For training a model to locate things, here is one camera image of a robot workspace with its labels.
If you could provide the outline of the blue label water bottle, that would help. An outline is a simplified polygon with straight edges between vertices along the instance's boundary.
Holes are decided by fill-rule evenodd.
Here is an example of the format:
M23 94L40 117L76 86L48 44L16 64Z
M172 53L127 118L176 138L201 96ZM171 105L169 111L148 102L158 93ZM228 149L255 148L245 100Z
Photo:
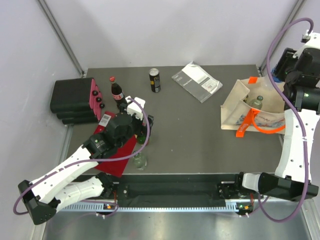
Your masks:
M276 83L284 82L287 75L285 67L280 65L275 66L271 71L271 75Z

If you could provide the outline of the clear glass bottle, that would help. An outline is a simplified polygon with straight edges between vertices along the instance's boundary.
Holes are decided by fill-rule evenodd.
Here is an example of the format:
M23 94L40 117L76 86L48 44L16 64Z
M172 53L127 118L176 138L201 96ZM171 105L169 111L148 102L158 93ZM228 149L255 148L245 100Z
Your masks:
M133 164L136 169L144 170L147 167L147 157L142 152L133 152Z
M255 99L252 99L248 105L251 107L251 108L254 108L254 109L257 109L257 110L261 110L262 107L263 107L263 96L259 95L257 96Z

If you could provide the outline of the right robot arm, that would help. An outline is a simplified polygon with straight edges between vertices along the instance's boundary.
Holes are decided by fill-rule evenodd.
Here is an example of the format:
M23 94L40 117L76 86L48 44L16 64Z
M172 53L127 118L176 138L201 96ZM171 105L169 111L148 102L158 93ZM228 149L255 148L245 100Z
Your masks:
M239 198L251 193L299 202L318 195L311 183L310 155L314 131L320 120L320 49L286 48L275 68L284 82L285 134L279 164L274 174L241 172L233 185Z

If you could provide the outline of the green glass bottle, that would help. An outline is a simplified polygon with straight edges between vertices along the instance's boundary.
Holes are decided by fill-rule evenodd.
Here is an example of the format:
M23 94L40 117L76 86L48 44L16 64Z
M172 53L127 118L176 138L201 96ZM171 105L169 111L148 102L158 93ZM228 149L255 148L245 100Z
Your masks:
M141 146L144 145L145 142L146 142L146 145L148 145L149 141L150 141L150 137L147 138L147 134L146 133L142 133L141 135L137 135L136 136L136 142Z

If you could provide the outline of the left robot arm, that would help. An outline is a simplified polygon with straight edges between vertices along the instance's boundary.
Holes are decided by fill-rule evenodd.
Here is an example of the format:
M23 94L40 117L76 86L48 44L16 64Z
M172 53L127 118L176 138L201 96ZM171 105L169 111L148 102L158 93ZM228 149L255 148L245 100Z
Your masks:
M23 202L33 224L41 225L69 205L99 196L109 198L114 187L107 175L100 173L83 182L74 180L102 163L124 161L134 156L114 157L133 136L150 137L154 118L146 114L145 103L138 97L128 97L104 130L91 135L69 158L38 179L20 182L14 214L20 215L17 206Z

